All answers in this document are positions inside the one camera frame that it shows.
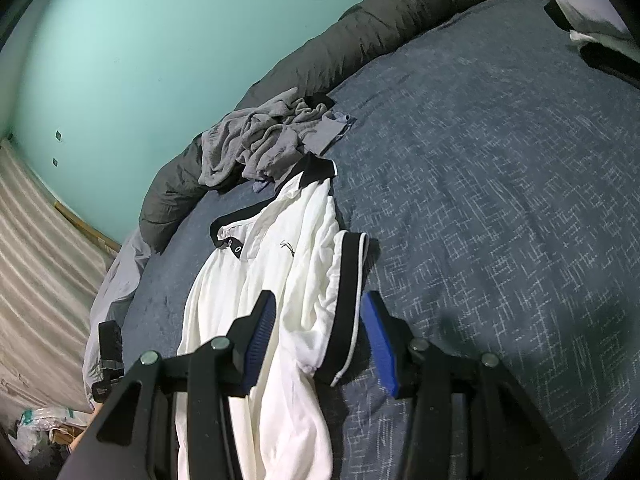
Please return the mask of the person's left hand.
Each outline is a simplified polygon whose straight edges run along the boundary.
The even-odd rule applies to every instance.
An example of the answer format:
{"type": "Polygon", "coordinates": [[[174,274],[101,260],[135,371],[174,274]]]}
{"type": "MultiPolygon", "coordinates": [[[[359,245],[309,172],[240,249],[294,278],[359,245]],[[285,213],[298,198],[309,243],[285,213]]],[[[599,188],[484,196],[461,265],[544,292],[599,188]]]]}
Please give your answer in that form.
{"type": "Polygon", "coordinates": [[[71,453],[75,452],[75,451],[77,450],[77,448],[78,448],[78,445],[80,445],[80,442],[81,442],[82,440],[84,440],[84,437],[87,437],[87,436],[88,436],[89,429],[91,428],[92,423],[93,423],[93,422],[94,422],[94,420],[96,419],[96,416],[98,416],[98,415],[99,415],[99,412],[102,410],[102,408],[103,408],[103,405],[102,405],[101,403],[97,403],[97,404],[94,406],[94,410],[93,410],[93,412],[92,412],[92,413],[91,413],[91,415],[90,415],[90,419],[89,419],[88,426],[87,426],[87,427],[85,428],[85,430],[84,430],[84,431],[83,431],[83,432],[82,432],[78,437],[76,437],[76,438],[73,440],[73,442],[68,446],[68,448],[70,449],[70,452],[71,452],[71,453]]]}

